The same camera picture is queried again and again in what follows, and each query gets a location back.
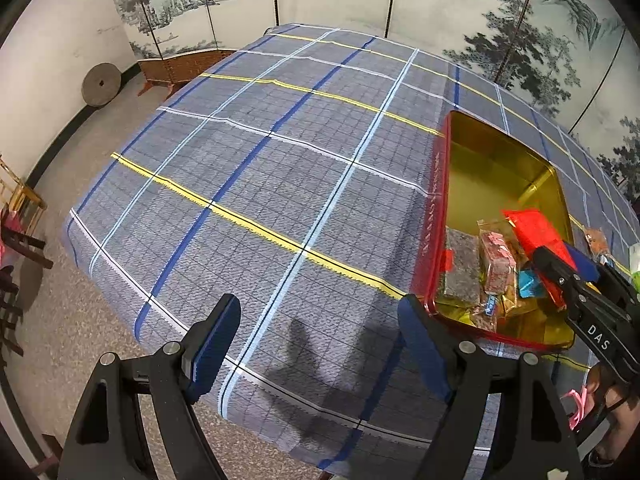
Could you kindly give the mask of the round stone millstone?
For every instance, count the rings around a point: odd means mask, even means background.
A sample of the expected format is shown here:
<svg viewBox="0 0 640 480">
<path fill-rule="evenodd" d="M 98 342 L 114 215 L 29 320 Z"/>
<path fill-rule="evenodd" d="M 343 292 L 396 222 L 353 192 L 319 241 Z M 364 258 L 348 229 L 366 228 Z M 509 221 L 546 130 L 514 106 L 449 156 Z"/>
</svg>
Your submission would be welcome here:
<svg viewBox="0 0 640 480">
<path fill-rule="evenodd" d="M 99 108 L 118 95 L 122 73 L 112 63 L 100 63 L 90 68 L 82 81 L 81 96 L 88 106 Z"/>
</svg>

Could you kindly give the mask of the painted folding screen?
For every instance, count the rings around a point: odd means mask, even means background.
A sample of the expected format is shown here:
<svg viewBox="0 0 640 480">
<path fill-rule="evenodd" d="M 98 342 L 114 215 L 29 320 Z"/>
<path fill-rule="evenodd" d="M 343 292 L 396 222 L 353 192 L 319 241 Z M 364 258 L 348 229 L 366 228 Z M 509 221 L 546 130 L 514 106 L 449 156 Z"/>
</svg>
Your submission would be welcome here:
<svg viewBox="0 0 640 480">
<path fill-rule="evenodd" d="M 114 0 L 139 58 L 236 48 L 286 22 L 412 44 L 501 84 L 639 195 L 639 11 L 624 0 Z"/>
</svg>

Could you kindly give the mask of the pink patterned snack packet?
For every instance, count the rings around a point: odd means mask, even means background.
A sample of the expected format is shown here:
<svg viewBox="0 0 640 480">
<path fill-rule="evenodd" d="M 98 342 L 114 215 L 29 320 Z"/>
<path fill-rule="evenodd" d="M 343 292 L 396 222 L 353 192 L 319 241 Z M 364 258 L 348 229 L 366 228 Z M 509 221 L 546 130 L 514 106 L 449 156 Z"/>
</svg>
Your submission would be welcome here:
<svg viewBox="0 0 640 480">
<path fill-rule="evenodd" d="M 518 268 L 512 226 L 506 220 L 480 220 L 477 226 L 484 291 L 487 295 L 504 295 Z"/>
</svg>

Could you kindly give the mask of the plaid blue tablecloth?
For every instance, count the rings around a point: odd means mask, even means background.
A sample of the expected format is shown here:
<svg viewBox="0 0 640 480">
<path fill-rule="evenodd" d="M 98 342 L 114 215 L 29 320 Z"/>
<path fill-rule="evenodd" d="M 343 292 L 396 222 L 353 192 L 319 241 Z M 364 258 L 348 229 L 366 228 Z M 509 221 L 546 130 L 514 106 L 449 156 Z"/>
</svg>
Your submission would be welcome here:
<svg viewBox="0 0 640 480">
<path fill-rule="evenodd" d="M 601 229 L 627 260 L 638 220 L 554 122 L 438 56 L 299 24 L 159 107 L 70 210 L 65 246 L 151 351 L 237 296 L 240 327 L 206 402 L 332 474 L 408 479 L 444 407 L 396 312 L 453 110 L 548 159 L 573 236 Z"/>
</svg>

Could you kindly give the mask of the clear bag of peanuts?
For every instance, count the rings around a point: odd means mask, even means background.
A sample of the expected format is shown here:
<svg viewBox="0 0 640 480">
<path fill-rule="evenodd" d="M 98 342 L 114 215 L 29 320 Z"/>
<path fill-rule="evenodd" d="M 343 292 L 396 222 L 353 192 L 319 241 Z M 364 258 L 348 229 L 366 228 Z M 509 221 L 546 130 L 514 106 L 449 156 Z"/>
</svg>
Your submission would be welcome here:
<svg viewBox="0 0 640 480">
<path fill-rule="evenodd" d="M 608 241 L 601 229 L 585 228 L 584 237 L 593 259 L 600 260 L 611 255 Z"/>
</svg>

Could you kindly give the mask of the light blue candy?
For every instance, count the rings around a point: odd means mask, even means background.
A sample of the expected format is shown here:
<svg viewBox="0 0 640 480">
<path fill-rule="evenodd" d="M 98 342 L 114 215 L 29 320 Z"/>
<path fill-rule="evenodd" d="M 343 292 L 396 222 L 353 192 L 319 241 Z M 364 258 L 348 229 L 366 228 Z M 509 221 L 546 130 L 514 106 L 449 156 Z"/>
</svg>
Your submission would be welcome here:
<svg viewBox="0 0 640 480">
<path fill-rule="evenodd" d="M 547 296 L 546 288 L 535 270 L 523 269 L 518 272 L 518 296 L 523 299 Z"/>
</svg>

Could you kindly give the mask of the red snack packet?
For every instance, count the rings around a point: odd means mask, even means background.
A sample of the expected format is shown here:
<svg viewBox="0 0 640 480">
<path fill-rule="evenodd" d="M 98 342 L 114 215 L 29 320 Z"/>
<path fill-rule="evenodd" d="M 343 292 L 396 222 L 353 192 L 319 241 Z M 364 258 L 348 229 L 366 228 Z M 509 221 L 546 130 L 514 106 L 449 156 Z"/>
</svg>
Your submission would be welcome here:
<svg viewBox="0 0 640 480">
<path fill-rule="evenodd" d="M 512 226 L 521 248 L 524 249 L 526 257 L 532 263 L 533 269 L 533 251 L 537 247 L 547 246 L 576 270 L 574 261 L 566 250 L 564 240 L 538 209 L 504 210 L 502 214 Z M 558 310 L 563 310 L 566 307 L 562 292 L 549 294 L 549 296 Z"/>
</svg>

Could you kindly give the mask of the blue soda cracker pack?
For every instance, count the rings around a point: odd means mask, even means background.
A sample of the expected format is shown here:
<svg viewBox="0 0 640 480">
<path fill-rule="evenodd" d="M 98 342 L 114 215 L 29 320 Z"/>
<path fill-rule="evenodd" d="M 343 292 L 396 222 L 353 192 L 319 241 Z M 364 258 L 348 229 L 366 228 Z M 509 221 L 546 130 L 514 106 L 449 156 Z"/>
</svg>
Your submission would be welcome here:
<svg viewBox="0 0 640 480">
<path fill-rule="evenodd" d="M 573 245 L 564 243 L 566 250 L 574 261 L 577 274 L 586 282 L 596 284 L 600 274 L 596 263 Z"/>
</svg>

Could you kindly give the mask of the red gold toffee tin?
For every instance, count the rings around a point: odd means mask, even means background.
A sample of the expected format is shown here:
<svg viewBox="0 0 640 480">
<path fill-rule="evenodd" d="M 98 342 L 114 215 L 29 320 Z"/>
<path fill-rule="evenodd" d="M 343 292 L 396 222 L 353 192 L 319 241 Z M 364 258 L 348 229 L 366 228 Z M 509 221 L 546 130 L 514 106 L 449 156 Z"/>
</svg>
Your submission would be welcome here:
<svg viewBox="0 0 640 480">
<path fill-rule="evenodd" d="M 480 220 L 506 220 L 504 210 L 538 209 L 564 240 L 573 239 L 558 174 L 522 142 L 468 114 L 448 113 L 435 141 L 420 250 L 410 290 L 429 316 L 460 332 L 540 351 L 570 348 L 574 335 L 548 292 L 518 296 L 518 272 L 533 269 L 514 233 L 518 268 L 504 295 L 457 308 L 438 296 L 446 227 L 476 235 Z"/>
</svg>

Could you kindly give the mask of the bamboo wooden chair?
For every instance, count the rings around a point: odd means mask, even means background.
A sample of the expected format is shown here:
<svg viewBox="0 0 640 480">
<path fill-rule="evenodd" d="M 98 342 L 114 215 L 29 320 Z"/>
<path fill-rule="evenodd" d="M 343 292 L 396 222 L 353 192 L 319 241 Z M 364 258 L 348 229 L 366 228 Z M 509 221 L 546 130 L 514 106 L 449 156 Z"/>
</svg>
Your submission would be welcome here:
<svg viewBox="0 0 640 480">
<path fill-rule="evenodd" d="M 16 232 L 32 235 L 47 204 L 2 158 L 0 166 L 1 223 Z"/>
</svg>

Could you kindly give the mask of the dark seaweed snack packet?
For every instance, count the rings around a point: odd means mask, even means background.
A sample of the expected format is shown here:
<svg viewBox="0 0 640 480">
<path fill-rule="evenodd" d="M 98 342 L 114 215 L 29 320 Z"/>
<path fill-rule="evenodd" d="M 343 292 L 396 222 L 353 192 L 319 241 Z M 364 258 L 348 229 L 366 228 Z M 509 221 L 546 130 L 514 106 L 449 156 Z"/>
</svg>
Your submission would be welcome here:
<svg viewBox="0 0 640 480">
<path fill-rule="evenodd" d="M 480 255 L 476 235 L 446 227 L 438 296 L 457 308 L 480 302 Z"/>
</svg>

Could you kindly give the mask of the green tissue pack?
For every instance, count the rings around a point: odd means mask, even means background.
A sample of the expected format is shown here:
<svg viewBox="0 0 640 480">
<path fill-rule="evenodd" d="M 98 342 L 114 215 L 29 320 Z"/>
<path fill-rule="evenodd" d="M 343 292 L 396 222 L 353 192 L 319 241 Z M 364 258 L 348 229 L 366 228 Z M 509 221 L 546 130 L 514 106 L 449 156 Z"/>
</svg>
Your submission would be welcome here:
<svg viewBox="0 0 640 480">
<path fill-rule="evenodd" d="M 631 284 L 637 292 L 640 292 L 640 243 L 630 246 L 628 252 Z"/>
</svg>

